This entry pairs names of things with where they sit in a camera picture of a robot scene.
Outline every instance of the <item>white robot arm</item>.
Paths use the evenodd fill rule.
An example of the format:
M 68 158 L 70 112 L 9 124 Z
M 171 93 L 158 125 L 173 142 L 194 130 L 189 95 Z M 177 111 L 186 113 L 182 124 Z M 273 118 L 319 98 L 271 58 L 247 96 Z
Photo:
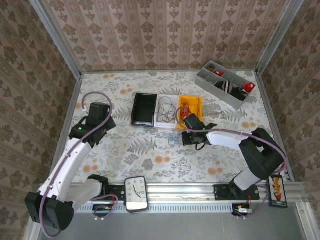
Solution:
M 50 191 L 44 200 L 43 223 L 48 227 L 62 231 L 69 226 L 78 208 L 100 194 L 105 195 L 104 185 L 108 184 L 108 179 L 104 177 L 92 175 L 84 184 L 72 190 L 70 190 L 70 185 L 92 148 L 99 144 L 100 140 L 107 134 L 107 131 L 116 127 L 114 120 L 110 117 L 101 128 L 85 138 L 89 132 L 107 120 L 109 110 L 110 106 L 104 103 L 94 102 L 90 105 L 88 116 L 81 119 L 71 129 L 70 140 L 67 142 L 64 153 L 48 179 L 37 193 L 28 193 L 25 198 L 25 204 L 34 222 L 40 223 L 41 201 L 48 187 Z M 61 168 L 60 166 L 65 159 L 66 161 Z
M 229 183 L 228 188 L 226 188 L 228 192 L 225 194 L 225 198 L 230 200 L 238 200 L 241 196 L 246 198 L 246 191 L 249 188 L 262 180 L 268 179 L 284 163 L 284 158 L 281 154 L 270 145 L 280 148 L 266 130 L 262 128 L 257 128 L 251 133 L 235 135 L 231 133 L 234 132 L 231 130 L 229 131 L 230 133 L 228 130 L 206 131 L 215 127 L 216 124 L 210 123 L 205 126 L 195 114 L 191 114 L 183 121 L 187 128 L 191 130 L 190 132 L 185 131 L 182 133 L 184 146 L 196 145 L 197 149 L 198 144 L 204 144 L 203 147 L 205 145 L 220 145 L 238 150 L 243 154 L 248 167 Z

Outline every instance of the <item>floral wallpaper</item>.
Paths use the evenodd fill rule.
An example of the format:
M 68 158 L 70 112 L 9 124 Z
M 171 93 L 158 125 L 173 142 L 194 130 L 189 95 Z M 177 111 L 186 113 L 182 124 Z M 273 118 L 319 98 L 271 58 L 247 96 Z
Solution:
M 304 1 L 262 78 L 320 226 L 320 1 Z
M 81 72 L 254 69 L 289 0 L 43 0 Z
M 22 239 L 25 197 L 50 171 L 74 89 L 28 1 L 0 0 L 0 239 Z

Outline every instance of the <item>black tray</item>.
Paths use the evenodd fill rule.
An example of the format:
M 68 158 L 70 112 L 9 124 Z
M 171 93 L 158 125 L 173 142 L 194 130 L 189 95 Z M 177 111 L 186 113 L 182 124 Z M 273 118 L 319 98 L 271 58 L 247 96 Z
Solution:
M 153 127 L 157 94 L 136 93 L 131 113 L 131 124 L 134 126 Z

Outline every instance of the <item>red wire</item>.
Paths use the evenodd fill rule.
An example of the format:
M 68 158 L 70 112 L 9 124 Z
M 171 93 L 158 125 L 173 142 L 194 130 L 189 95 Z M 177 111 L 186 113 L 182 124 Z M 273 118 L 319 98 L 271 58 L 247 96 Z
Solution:
M 246 204 L 248 204 L 249 203 L 249 207 L 251 208 L 251 209 L 253 209 L 252 208 L 252 205 L 251 205 L 251 196 L 249 195 L 249 193 L 248 193 L 248 201 L 246 202 Z
M 199 118 L 199 112 L 200 112 L 200 108 L 199 108 L 199 105 L 200 105 L 200 97 L 198 98 L 199 102 L 198 102 L 198 112 L 196 114 L 196 116 Z
M 189 115 L 192 114 L 188 103 L 184 102 L 184 103 L 182 103 L 182 106 L 185 107 L 185 108 L 188 110 Z M 182 109 L 180 110 L 180 121 L 183 122 L 183 120 L 184 120 L 186 117 L 187 117 L 187 112 L 186 112 L 186 110 L 185 110 L 184 108 L 182 108 Z

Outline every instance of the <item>clock face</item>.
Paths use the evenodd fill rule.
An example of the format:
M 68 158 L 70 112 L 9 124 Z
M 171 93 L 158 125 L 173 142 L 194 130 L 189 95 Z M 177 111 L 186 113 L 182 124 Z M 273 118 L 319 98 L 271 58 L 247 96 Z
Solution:
M 130 177 L 124 181 L 126 209 L 130 213 L 148 208 L 146 179 L 143 176 Z

